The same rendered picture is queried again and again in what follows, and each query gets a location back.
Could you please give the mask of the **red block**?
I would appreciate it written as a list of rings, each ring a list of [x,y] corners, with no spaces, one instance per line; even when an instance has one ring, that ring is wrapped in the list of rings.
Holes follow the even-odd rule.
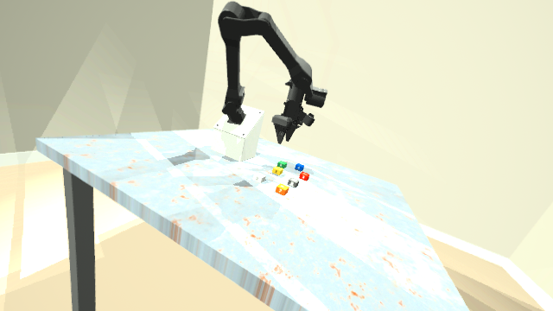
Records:
[[[305,181],[307,181],[308,178],[309,178],[309,174],[304,173],[304,172],[301,172],[299,178],[300,178],[300,179],[303,179],[303,180],[305,180]]]

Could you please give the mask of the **orange block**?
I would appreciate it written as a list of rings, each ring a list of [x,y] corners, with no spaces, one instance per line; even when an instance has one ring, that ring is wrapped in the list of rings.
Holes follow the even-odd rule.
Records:
[[[287,186],[285,186],[281,183],[276,187],[276,192],[281,194],[281,195],[285,195],[288,191],[289,191],[289,187],[287,187]]]

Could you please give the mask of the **yellow digit block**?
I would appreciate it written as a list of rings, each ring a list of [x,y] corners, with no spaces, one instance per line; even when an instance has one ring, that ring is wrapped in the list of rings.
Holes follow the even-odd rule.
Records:
[[[272,173],[280,175],[280,174],[283,173],[283,168],[274,167],[273,170],[272,170]]]

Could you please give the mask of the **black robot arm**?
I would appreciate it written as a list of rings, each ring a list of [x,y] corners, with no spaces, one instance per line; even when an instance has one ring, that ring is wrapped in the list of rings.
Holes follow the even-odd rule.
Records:
[[[288,100],[322,108],[327,90],[313,86],[312,68],[285,39],[272,16],[251,7],[227,2],[218,17],[219,32],[226,45],[227,92],[222,112],[227,123],[241,125],[246,113],[242,110],[245,86],[240,85],[240,42],[242,36],[261,35],[289,71]],[[305,94],[305,97],[304,97]]]

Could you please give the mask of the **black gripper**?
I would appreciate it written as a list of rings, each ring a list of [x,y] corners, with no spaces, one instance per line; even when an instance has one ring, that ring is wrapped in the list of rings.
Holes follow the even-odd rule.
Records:
[[[300,106],[302,108],[302,103],[286,100],[283,104],[285,105],[283,113],[273,116],[271,120],[271,122],[274,123],[276,138],[279,144],[282,143],[285,135],[286,142],[288,142],[295,130],[301,127],[299,125],[303,124],[302,121],[298,121],[299,119],[294,119],[297,109],[299,109]]]

